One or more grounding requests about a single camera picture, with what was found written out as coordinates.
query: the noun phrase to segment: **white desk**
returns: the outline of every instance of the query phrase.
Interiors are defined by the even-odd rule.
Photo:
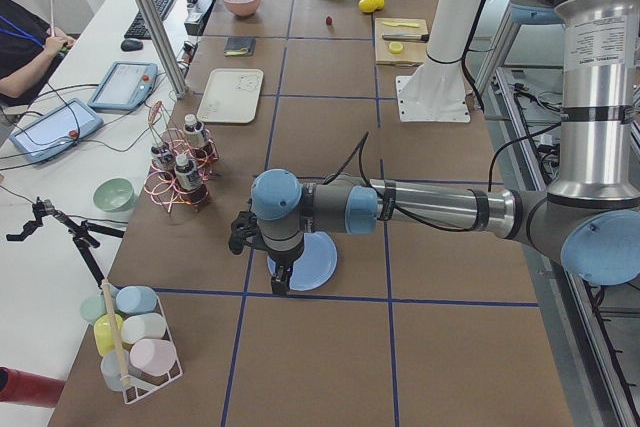
[[[115,60],[156,62],[163,71],[151,41],[144,41],[144,49],[137,52],[120,50],[123,34],[137,10],[134,0],[106,0],[51,78],[51,86],[99,83]],[[186,17],[186,0],[177,0],[164,22],[176,54],[187,40],[183,25]],[[164,75],[161,80],[148,103],[153,105],[156,100],[162,100],[165,107],[171,109],[175,100],[171,85]],[[92,89],[65,91],[62,95],[65,99],[78,97],[86,101],[92,92]],[[61,103],[52,94],[34,104],[33,110],[47,112]],[[115,148],[126,148],[147,127],[147,114],[148,109],[142,106],[90,138]],[[120,116],[101,115],[105,123]],[[32,120],[33,117],[27,117],[21,125]],[[2,185],[31,200],[38,196],[51,199],[57,209],[68,215],[126,221],[131,211],[107,215],[93,205],[93,192],[109,178],[124,177],[139,193],[149,164],[150,138],[149,133],[145,134],[126,153],[114,152],[96,143],[82,143],[48,163],[3,172],[6,178]],[[10,141],[0,148],[0,157],[17,153]],[[0,169],[25,163],[23,156],[3,159]],[[62,224],[47,217],[44,226],[26,241],[7,242],[5,234],[19,233],[22,225],[33,219],[33,214],[30,204],[3,190],[0,190],[0,212],[3,237],[0,240],[3,288],[0,362],[9,368],[66,379],[86,330],[86,323],[78,313],[80,303],[98,292],[96,283]],[[92,253],[107,274],[120,240],[100,234],[95,237],[102,245],[92,249]],[[52,409],[0,403],[0,425],[44,426],[52,412]]]

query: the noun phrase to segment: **yellow cup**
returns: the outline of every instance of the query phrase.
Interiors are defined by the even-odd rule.
[[[121,330],[122,317],[118,314],[116,314],[116,323],[118,324],[118,330]],[[93,324],[93,336],[96,339],[96,347],[98,348],[98,353],[102,357],[115,349],[113,337],[111,336],[111,326],[109,325],[108,315],[103,315],[98,320],[96,320],[95,324]]]

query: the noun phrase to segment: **tripod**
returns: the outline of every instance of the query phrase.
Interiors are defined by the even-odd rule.
[[[23,242],[27,237],[33,234],[36,229],[42,227],[42,219],[44,217],[52,215],[58,222],[64,224],[67,229],[69,229],[69,233],[73,236],[73,243],[78,249],[78,252],[80,252],[80,255],[87,264],[87,267],[89,267],[93,278],[98,283],[98,287],[100,287],[102,280],[104,279],[104,275],[102,274],[100,267],[98,267],[96,259],[93,258],[93,254],[91,254],[91,251],[89,250],[91,247],[100,247],[100,242],[93,238],[89,232],[92,231],[119,238],[124,237],[124,232],[111,227],[94,224],[86,220],[83,220],[80,224],[76,224],[64,212],[56,210],[50,200],[42,201],[39,197],[36,199],[36,203],[32,204],[31,208],[33,210],[35,220],[29,220],[24,224],[20,234],[7,234],[7,240],[9,242]]]

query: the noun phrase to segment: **keyboard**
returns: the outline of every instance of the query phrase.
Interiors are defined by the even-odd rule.
[[[156,10],[158,11],[158,15],[160,19],[164,20],[169,15],[171,11],[171,7],[176,0],[153,0],[153,3],[156,6]],[[151,34],[147,29],[147,26],[144,23],[144,18],[142,17],[142,12],[138,12],[131,22],[131,25],[127,29],[124,34],[125,38],[133,38],[133,39],[150,39]]]

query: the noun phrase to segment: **black mouse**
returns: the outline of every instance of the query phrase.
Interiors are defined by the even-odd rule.
[[[143,43],[139,39],[124,39],[120,44],[120,50],[123,52],[131,52],[133,50],[140,50],[143,47]]]

